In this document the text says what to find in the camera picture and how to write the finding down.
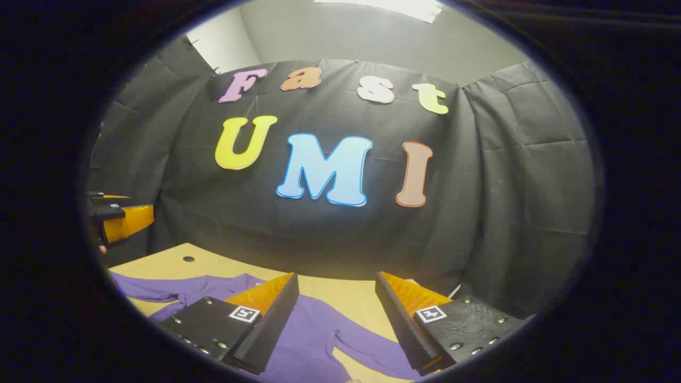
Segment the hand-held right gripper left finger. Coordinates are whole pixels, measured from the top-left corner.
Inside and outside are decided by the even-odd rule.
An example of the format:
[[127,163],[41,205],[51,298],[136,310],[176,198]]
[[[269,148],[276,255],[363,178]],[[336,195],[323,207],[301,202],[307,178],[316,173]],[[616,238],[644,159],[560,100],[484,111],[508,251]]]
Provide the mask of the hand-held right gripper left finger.
[[200,354],[259,375],[298,297],[298,276],[289,272],[229,299],[205,296],[160,325]]

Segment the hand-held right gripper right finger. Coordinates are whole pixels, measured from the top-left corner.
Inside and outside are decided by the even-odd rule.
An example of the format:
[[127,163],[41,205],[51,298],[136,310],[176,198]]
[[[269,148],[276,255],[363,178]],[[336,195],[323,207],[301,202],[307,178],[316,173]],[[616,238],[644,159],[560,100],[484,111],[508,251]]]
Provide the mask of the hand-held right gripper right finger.
[[525,325],[471,293],[449,298],[387,272],[377,272],[375,293],[421,376],[476,358]]

